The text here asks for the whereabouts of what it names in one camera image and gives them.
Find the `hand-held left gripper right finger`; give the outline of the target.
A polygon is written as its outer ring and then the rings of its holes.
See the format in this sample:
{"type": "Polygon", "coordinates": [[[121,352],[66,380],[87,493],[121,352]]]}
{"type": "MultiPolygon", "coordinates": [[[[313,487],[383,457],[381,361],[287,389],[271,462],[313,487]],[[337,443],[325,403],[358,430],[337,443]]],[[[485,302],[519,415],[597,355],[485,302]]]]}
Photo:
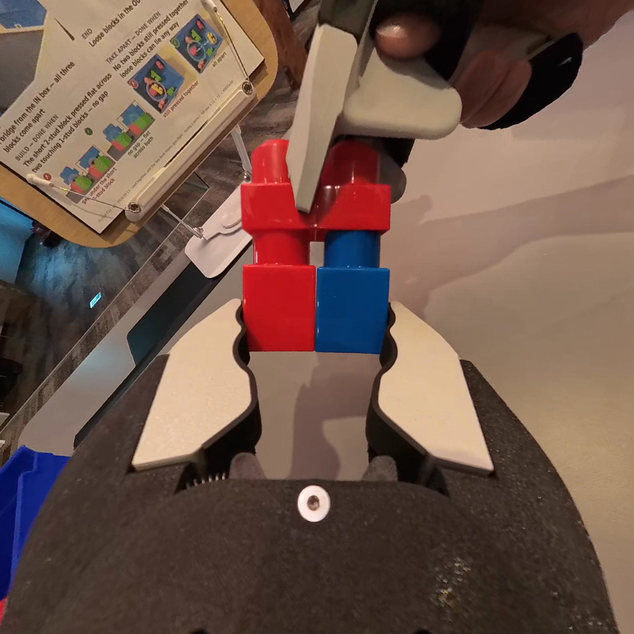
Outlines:
{"type": "Polygon", "coordinates": [[[459,356],[400,302],[389,306],[379,361],[367,413],[372,457],[391,458],[409,484],[443,484],[441,469],[494,473],[459,356]]]}

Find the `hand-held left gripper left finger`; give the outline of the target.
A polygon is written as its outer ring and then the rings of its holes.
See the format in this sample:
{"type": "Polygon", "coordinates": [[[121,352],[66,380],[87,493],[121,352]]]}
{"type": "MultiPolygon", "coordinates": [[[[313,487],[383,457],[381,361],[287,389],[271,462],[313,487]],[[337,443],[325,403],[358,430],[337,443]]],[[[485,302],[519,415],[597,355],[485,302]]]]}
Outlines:
{"type": "Polygon", "coordinates": [[[258,393],[246,355],[242,302],[231,299],[184,334],[162,376],[132,457],[135,471],[194,463],[254,415],[258,393]]]}

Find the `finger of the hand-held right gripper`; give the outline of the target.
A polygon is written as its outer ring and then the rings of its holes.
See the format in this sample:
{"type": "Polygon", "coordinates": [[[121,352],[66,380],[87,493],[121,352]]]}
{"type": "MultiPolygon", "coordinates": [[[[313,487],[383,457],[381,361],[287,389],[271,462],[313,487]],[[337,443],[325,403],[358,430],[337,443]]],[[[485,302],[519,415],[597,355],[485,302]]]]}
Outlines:
{"type": "Polygon", "coordinates": [[[331,25],[313,33],[290,128],[287,167],[296,208],[310,213],[358,49],[355,37],[331,25]]]}
{"type": "Polygon", "coordinates": [[[386,57],[363,37],[340,115],[342,135],[441,139],[461,114],[458,92],[424,58],[386,57]]]}

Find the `red two-stud toy block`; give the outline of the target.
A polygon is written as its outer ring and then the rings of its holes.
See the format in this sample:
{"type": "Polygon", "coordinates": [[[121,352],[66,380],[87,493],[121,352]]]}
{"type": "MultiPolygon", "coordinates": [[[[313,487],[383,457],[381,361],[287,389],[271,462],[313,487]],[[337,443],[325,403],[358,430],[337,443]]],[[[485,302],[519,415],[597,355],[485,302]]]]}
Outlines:
{"type": "Polygon", "coordinates": [[[346,139],[330,148],[309,213],[296,207],[286,139],[272,139],[252,155],[253,176],[241,187],[242,226],[251,236],[299,233],[321,240],[327,231],[385,233],[391,223],[391,187],[378,183],[378,152],[346,139]]]}

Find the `red one-stud toy block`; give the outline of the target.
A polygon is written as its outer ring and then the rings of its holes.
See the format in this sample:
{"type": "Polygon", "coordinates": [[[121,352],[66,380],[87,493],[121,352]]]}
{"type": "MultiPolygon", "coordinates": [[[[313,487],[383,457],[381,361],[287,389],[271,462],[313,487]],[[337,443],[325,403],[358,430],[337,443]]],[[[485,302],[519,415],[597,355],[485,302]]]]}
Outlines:
{"type": "Polygon", "coordinates": [[[313,351],[316,267],[303,231],[253,235],[253,263],[243,266],[243,318],[251,351],[313,351]]]}

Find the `blue one-stud toy block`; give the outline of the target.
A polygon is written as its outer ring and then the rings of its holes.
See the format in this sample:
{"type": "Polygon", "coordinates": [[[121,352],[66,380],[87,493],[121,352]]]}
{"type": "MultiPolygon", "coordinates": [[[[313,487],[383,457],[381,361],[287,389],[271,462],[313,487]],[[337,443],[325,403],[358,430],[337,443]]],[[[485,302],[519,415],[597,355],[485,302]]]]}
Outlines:
{"type": "Polygon", "coordinates": [[[315,350],[379,354],[389,311],[390,271],[380,266],[381,235],[329,231],[316,272],[315,350]]]}

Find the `blue plastic bin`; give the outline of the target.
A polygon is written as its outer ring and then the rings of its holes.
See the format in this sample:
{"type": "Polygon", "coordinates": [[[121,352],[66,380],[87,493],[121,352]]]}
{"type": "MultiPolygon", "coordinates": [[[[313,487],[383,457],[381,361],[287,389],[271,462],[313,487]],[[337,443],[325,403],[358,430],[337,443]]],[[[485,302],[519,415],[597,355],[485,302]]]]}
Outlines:
{"type": "Polygon", "coordinates": [[[30,529],[69,456],[21,446],[1,467],[1,599],[12,587],[30,529]]]}

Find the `black desk panel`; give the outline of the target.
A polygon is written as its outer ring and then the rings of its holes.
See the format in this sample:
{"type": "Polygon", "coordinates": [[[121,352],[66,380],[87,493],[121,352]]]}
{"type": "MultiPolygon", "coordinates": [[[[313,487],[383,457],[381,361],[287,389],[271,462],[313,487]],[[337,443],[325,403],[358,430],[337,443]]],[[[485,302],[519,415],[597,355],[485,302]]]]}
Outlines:
{"type": "Polygon", "coordinates": [[[207,278],[194,264],[186,266],[127,335],[137,367],[160,353],[227,273],[207,278]]]}

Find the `grey desk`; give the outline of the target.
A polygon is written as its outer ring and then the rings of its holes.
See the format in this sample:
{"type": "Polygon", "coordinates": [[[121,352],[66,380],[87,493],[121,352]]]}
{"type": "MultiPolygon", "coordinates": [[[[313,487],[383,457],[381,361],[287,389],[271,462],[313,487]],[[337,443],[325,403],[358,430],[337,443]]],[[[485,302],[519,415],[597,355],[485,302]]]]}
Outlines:
{"type": "MultiPolygon", "coordinates": [[[[622,633],[633,632],[633,12],[574,86],[507,131],[417,143],[382,239],[391,299],[472,362],[575,498],[622,633]]],[[[70,454],[133,368],[128,332],[188,264],[122,316],[19,436],[70,454]]],[[[272,478],[353,479],[375,356],[252,356],[272,478]]]]}

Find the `person's right hand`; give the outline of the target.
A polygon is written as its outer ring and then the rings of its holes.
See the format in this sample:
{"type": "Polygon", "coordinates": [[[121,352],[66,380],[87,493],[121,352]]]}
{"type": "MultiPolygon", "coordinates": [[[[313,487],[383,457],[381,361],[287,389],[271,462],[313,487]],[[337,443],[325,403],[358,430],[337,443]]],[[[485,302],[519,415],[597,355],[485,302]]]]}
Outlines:
{"type": "MultiPolygon", "coordinates": [[[[553,38],[575,33],[587,50],[632,11],[632,1],[484,1],[478,20],[482,27],[516,28],[553,38]]],[[[374,39],[386,56],[409,59],[431,50],[440,35],[440,26],[415,4],[400,11],[389,4],[374,39]]],[[[532,74],[529,62],[514,59],[506,48],[495,43],[483,52],[469,53],[457,71],[453,85],[462,100],[464,127],[495,123],[527,88],[532,74]]]]}

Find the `printed instruction sheet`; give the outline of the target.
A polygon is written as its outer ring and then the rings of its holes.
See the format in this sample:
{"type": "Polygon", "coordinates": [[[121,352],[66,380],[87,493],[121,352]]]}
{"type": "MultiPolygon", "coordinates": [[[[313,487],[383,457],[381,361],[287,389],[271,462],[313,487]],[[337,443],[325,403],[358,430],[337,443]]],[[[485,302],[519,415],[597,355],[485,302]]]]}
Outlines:
{"type": "Polygon", "coordinates": [[[253,1],[2,1],[1,197],[123,242],[263,94],[253,1]]]}

